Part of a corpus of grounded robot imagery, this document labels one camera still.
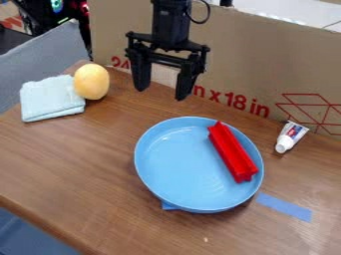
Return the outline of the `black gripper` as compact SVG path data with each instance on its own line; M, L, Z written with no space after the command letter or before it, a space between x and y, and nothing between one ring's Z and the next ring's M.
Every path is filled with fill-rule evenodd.
M126 56L131 62L134 85L142 92L151 83L152 64L180 68L176 75L175 99L182 101L190 94L198 75L205 71L210 47L191 40L162 43L151 34L128 32Z

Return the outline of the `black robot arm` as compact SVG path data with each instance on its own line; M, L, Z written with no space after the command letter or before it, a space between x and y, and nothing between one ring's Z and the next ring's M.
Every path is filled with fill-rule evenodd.
M131 62L134 85L142 92L151 84L152 63L179 68L174 98L182 101L191 93L195 80L206 70L207 45L189 39L190 23L203 24L206 18L191 18L191 0L151 0L154 5L152 32L130 31L126 56Z

